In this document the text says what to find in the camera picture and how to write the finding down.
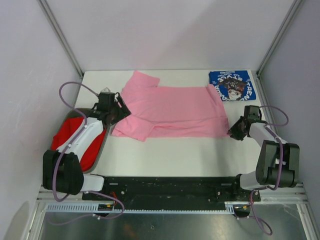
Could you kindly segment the pink t shirt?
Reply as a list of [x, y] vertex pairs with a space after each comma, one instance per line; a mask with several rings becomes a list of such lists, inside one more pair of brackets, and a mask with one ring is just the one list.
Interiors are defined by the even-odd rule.
[[141, 142], [148, 138], [222, 138], [229, 130], [223, 102], [212, 84], [159, 86], [160, 79], [135, 71], [121, 91], [131, 114], [111, 135]]

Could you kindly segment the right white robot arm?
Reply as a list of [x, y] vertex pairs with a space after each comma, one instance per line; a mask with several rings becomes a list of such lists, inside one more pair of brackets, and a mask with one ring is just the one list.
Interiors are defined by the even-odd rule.
[[271, 123], [262, 119], [262, 106], [246, 105], [243, 115], [228, 130], [234, 140], [254, 139], [260, 146], [255, 171], [240, 174], [239, 183], [230, 188], [231, 196], [242, 201], [249, 191], [294, 188], [299, 178], [300, 147], [277, 135]]

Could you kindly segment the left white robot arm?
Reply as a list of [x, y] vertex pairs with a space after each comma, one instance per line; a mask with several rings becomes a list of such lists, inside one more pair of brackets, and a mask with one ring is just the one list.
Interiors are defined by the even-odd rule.
[[100, 200], [110, 196], [111, 188], [104, 178], [82, 169], [81, 161], [89, 149], [100, 152], [109, 127], [128, 117], [131, 112], [121, 95], [100, 92], [92, 108], [75, 109], [79, 126], [56, 148], [47, 150], [42, 157], [42, 186], [46, 190], [67, 195], [93, 191]]

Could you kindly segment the red t shirt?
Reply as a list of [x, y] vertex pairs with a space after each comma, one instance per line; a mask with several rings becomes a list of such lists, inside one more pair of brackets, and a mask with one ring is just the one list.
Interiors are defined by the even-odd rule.
[[58, 150], [61, 153], [65, 146], [68, 146], [66, 152], [77, 155], [80, 163], [86, 150], [103, 131], [102, 121], [94, 117], [69, 118], [64, 121], [58, 133], [53, 137], [51, 150]]

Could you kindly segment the folded blue printed t shirt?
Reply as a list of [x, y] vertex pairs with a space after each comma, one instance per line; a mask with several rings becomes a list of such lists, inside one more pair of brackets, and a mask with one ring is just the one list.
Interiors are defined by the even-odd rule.
[[253, 78], [248, 70], [210, 71], [208, 77], [223, 102], [257, 99]]

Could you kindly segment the grey plastic tray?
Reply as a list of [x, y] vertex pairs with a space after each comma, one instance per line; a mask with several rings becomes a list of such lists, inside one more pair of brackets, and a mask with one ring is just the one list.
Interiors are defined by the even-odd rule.
[[[92, 117], [92, 116], [95, 117], [95, 115], [97, 115], [97, 111], [92, 110], [91, 108], [80, 107], [76, 109], [82, 112], [86, 117]], [[76, 112], [75, 110], [70, 110], [67, 113], [64, 120], [67, 120], [70, 118], [82, 118], [82, 117], [80, 113]], [[104, 144], [110, 132], [110, 128], [111, 128], [110, 126], [104, 128], [103, 132], [91, 143], [90, 147], [88, 147], [88, 149], [82, 156], [80, 165], [84, 174], [91, 173], [96, 168], [98, 161], [100, 159], [100, 155], [102, 154]]]

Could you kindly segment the left aluminium frame post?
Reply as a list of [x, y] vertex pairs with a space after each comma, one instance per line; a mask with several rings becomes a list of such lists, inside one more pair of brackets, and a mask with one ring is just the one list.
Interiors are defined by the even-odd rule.
[[72, 48], [70, 47], [49, 3], [47, 0], [37, 0], [41, 10], [43, 11], [44, 16], [46, 17], [48, 23], [50, 24], [56, 38], [60, 42], [61, 47], [63, 48], [67, 58], [69, 59], [71, 65], [76, 71], [80, 79], [84, 77], [84, 71], [82, 70]]

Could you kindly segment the aluminium frame post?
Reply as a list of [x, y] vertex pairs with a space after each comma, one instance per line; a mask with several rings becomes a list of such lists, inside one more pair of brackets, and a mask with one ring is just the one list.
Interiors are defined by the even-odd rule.
[[295, 19], [296, 15], [298, 14], [300, 8], [304, 4], [304, 0], [294, 0], [288, 10], [288, 12], [285, 15], [285, 18], [283, 19], [278, 31], [276, 32], [275, 37], [273, 38], [271, 45], [269, 46], [266, 54], [264, 55], [262, 62], [260, 63], [259, 67], [256, 70], [257, 76], [260, 76], [265, 67], [267, 66], [268, 62], [272, 58], [273, 54], [275, 53], [278, 45], [280, 44], [281, 40], [285, 36], [285, 33], [289, 29], [291, 23]]
[[82, 70], [72, 48], [70, 47], [49, 3], [47, 0], [37, 0], [41, 10], [43, 11], [44, 16], [46, 17], [48, 23], [50, 24], [56, 38], [60, 42], [61, 47], [63, 48], [67, 58], [69, 59], [71, 65], [76, 71], [80, 79], [84, 77], [84, 71]]

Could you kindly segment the right aluminium frame post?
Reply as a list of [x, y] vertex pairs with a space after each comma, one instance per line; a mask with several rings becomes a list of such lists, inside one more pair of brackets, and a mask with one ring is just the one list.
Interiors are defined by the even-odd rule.
[[295, 19], [296, 15], [298, 14], [300, 8], [304, 4], [304, 0], [294, 0], [288, 10], [288, 12], [285, 15], [285, 18], [283, 19], [278, 31], [276, 32], [275, 37], [273, 38], [271, 45], [269, 46], [266, 54], [264, 55], [262, 62], [260, 63], [259, 67], [256, 70], [257, 76], [260, 76], [265, 67], [267, 66], [268, 62], [272, 58], [273, 54], [275, 53], [278, 45], [280, 44], [281, 40], [285, 36], [285, 33], [289, 29], [291, 23]]

